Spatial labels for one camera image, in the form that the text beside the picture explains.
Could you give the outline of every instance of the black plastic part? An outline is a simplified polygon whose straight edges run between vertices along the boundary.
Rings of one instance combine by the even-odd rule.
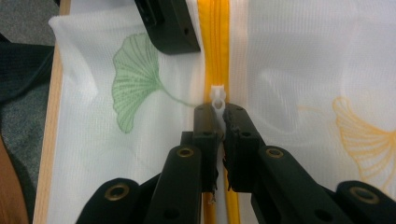
[[[212,105],[204,104],[195,107],[192,144],[200,148],[203,155],[203,192],[214,192],[216,188],[216,180],[219,176],[217,157],[222,136],[223,132],[219,128]]]
[[[152,44],[165,54],[200,51],[186,0],[134,0]]]
[[[227,104],[223,118],[227,128],[224,165],[230,187],[236,192],[251,192],[257,176],[253,161],[264,141],[243,107]]]
[[[201,158],[201,151],[188,145],[169,152],[144,223],[200,223]]]
[[[396,202],[373,186],[360,181],[343,182],[335,198],[355,223],[396,223]]]
[[[258,154],[256,169],[260,182],[253,192],[257,202],[252,201],[252,205],[255,211],[261,210],[260,216],[271,216],[262,209],[275,205],[280,223],[352,223],[287,150],[262,147]]]
[[[9,40],[0,33],[0,42],[9,42]]]
[[[181,133],[180,144],[181,145],[192,145],[193,132]]]
[[[143,223],[146,218],[146,213],[149,210],[152,194],[154,193],[155,187],[157,187],[158,180],[160,179],[160,175],[161,174],[155,175],[139,187],[139,199],[136,203],[136,206],[134,207],[134,210],[131,210],[132,213],[129,217],[128,223]]]
[[[103,184],[82,210],[77,224],[126,223],[136,206],[139,186],[130,179],[117,178]]]

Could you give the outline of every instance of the wooden table edge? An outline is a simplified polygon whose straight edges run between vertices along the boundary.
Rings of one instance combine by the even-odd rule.
[[[68,15],[71,0],[62,0],[59,14]],[[55,154],[56,133],[58,130],[58,115],[62,90],[62,61],[58,45],[55,44],[51,79],[49,84],[49,101],[47,107],[46,125],[43,147],[41,150],[40,171],[38,175],[37,195],[35,198],[34,223],[47,223],[50,203],[50,185]]]

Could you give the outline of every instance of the yellow zipper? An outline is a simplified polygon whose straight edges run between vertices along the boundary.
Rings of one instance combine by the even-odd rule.
[[[197,0],[201,35],[205,52],[205,102],[210,102],[212,86],[224,85],[229,92],[230,5],[229,0]],[[226,171],[225,188],[228,188]],[[227,217],[231,224],[239,224],[238,195],[225,189]],[[216,223],[216,207],[211,193],[204,193],[205,224]]]

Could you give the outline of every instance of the zipper pull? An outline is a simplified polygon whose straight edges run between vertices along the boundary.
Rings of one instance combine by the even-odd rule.
[[[225,98],[227,93],[225,93],[224,85],[221,86],[211,86],[210,99],[212,100],[212,107],[216,112],[216,118],[218,124],[223,131],[223,139],[225,139],[225,121],[223,119],[224,109],[225,109]]]

